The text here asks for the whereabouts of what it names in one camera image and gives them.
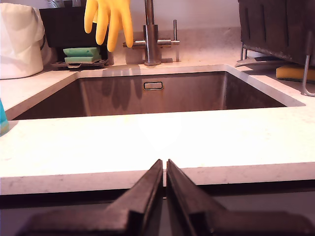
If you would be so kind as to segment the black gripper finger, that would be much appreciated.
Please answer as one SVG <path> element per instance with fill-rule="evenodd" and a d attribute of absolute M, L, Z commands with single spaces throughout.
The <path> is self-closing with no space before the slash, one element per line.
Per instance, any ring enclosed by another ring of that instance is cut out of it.
<path fill-rule="evenodd" d="M 107 236 L 157 236 L 163 201 L 162 160 L 105 210 Z"/>
<path fill-rule="evenodd" d="M 174 236 L 212 236 L 208 213 L 224 211 L 171 160 L 167 161 L 166 195 L 171 230 Z"/>

